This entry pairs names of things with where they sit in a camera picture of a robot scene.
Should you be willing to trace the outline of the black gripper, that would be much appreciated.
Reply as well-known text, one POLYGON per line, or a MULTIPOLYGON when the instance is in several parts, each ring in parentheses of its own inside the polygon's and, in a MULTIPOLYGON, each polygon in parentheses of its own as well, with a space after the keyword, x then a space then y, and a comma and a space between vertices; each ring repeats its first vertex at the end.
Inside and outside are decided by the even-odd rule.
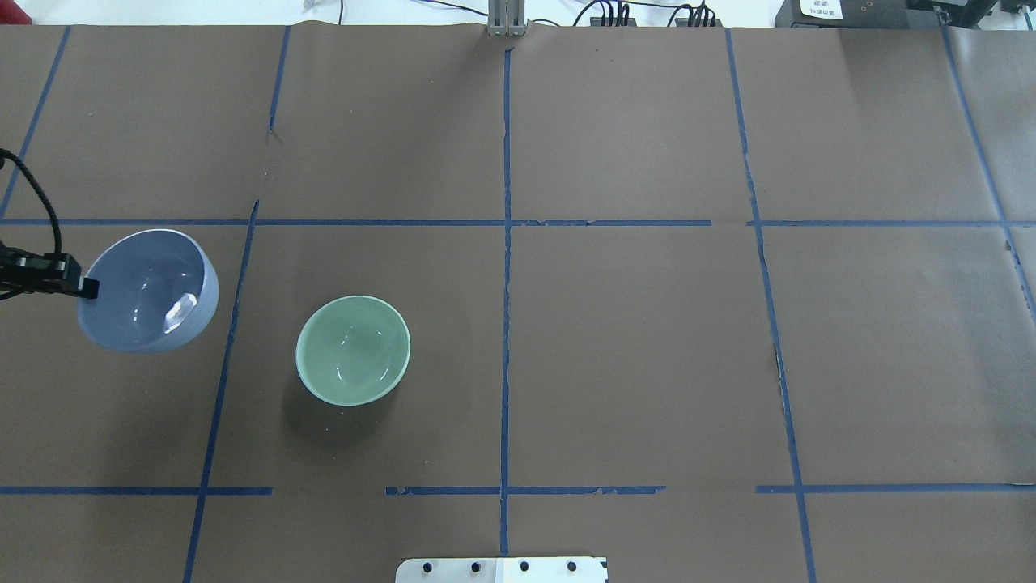
POLYGON ((67 253, 39 255, 18 247, 1 247, 1 292, 12 294, 62 294, 95 300, 100 281, 81 276, 81 266, 67 253))

